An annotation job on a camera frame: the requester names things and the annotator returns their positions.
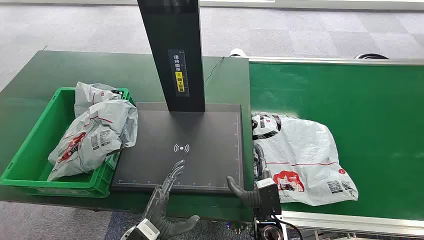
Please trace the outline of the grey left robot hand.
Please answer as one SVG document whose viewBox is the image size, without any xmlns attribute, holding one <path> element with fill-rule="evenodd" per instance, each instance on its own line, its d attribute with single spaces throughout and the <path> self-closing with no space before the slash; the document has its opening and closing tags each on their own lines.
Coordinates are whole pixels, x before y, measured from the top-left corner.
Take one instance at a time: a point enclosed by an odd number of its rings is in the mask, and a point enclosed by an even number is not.
<svg viewBox="0 0 424 240">
<path fill-rule="evenodd" d="M 175 163 L 161 185 L 157 185 L 143 213 L 143 220 L 138 225 L 143 237 L 148 240 L 169 240 L 172 237 L 193 230 L 200 221 L 198 215 L 193 215 L 186 221 L 173 222 L 166 217 L 170 191 L 183 173 L 185 161 Z"/>
</svg>

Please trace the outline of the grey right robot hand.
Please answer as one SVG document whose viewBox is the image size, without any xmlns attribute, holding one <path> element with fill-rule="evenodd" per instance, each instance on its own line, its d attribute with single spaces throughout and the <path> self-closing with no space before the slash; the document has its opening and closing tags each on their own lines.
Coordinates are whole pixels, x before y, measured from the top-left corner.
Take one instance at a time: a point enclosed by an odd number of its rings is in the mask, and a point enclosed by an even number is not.
<svg viewBox="0 0 424 240">
<path fill-rule="evenodd" d="M 254 158 L 256 163 L 256 173 L 258 180 L 255 182 L 256 188 L 247 191 L 236 184 L 231 176 L 226 177 L 228 188 L 245 205 L 257 209 L 262 214 L 272 213 L 280 208 L 277 184 L 272 179 L 270 170 L 267 168 L 265 153 L 260 144 L 253 145 Z"/>
</svg>

